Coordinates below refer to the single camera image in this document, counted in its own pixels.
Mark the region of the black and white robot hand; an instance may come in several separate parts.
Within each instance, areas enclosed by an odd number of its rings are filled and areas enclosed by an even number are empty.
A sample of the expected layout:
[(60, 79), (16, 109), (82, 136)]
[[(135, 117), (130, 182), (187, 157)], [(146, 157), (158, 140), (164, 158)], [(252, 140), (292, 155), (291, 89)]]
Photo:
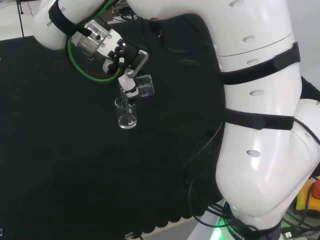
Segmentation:
[(128, 101), (139, 98), (140, 93), (135, 77), (147, 62), (148, 52), (120, 39), (115, 49), (109, 52), (108, 57), (111, 58), (111, 63), (106, 65), (105, 72), (112, 77), (117, 77)]

